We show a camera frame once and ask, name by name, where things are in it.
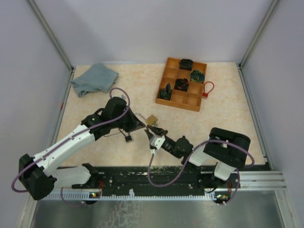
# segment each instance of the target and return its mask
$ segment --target beige tabletop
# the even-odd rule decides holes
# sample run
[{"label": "beige tabletop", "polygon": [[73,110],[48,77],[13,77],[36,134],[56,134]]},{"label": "beige tabletop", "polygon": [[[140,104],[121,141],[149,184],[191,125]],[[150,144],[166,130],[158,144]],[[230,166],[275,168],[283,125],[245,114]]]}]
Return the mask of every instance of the beige tabletop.
[{"label": "beige tabletop", "polygon": [[[75,76],[81,76],[90,66],[77,66]],[[235,63],[208,63],[206,80],[215,84],[208,99],[202,99],[200,112],[169,107],[155,103],[164,64],[108,65],[119,73],[115,87],[124,89],[131,99],[131,109],[144,117],[154,115],[158,126],[169,131],[168,136],[177,140],[183,135],[194,146],[208,138],[212,127],[223,128],[247,135],[251,139],[249,152],[256,164],[265,164],[249,111],[243,86]],[[71,133],[86,116],[104,107],[109,94],[89,93],[79,98],[71,88],[62,119],[58,139]],[[151,158],[149,141],[143,129],[131,133],[133,142],[126,143],[122,134],[102,137],[66,160],[63,166],[90,163],[93,166],[147,166]],[[157,151],[153,165],[180,165],[181,161],[165,152]]]}]

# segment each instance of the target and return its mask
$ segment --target white wall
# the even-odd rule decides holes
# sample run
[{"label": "white wall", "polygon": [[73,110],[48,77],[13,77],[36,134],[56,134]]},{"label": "white wall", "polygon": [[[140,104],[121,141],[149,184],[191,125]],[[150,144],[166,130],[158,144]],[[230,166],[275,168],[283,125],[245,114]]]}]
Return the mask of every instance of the white wall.
[{"label": "white wall", "polygon": [[304,227],[304,1],[284,0],[245,73],[275,168],[282,170]]},{"label": "white wall", "polygon": [[10,188],[19,158],[47,146],[69,71],[25,0],[1,5],[0,31],[0,227],[12,228],[26,197]]},{"label": "white wall", "polygon": [[271,0],[36,0],[73,65],[240,62]]}]

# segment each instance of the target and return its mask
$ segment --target folded cloth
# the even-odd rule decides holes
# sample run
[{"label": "folded cloth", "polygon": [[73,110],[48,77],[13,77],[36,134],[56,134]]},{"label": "folded cloth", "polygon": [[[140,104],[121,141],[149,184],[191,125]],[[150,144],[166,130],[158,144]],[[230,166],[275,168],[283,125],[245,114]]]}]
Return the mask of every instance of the folded cloth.
[{"label": "folded cloth", "polygon": [[80,77],[73,79],[71,84],[77,95],[83,97],[89,92],[109,92],[117,77],[117,72],[102,63],[95,63]]}]

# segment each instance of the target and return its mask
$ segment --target gray floor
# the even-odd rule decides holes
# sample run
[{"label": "gray floor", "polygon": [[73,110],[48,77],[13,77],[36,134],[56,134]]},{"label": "gray floor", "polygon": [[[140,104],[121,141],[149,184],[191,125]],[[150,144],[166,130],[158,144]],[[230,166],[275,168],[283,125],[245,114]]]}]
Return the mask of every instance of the gray floor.
[{"label": "gray floor", "polygon": [[228,206],[207,201],[101,201],[73,208],[40,201],[31,228],[282,228],[273,192],[238,192]]}]

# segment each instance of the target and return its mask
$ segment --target wooden box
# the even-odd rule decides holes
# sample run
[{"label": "wooden box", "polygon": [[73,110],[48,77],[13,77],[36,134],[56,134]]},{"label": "wooden box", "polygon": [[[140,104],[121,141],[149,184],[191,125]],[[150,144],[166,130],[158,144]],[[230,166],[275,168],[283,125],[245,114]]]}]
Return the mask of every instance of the wooden box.
[{"label": "wooden box", "polygon": [[[191,82],[190,74],[193,70],[199,70],[206,75],[207,64],[194,62],[192,70],[190,71],[179,69],[179,62],[180,59],[178,58],[168,58],[166,67],[162,74],[162,80],[156,94],[155,102],[161,105],[163,104],[199,112],[204,84]],[[189,87],[186,92],[174,89],[175,80],[178,78],[186,78],[189,81]],[[164,89],[168,83],[170,83],[172,89],[171,99],[164,100],[158,98],[160,89]]]}]

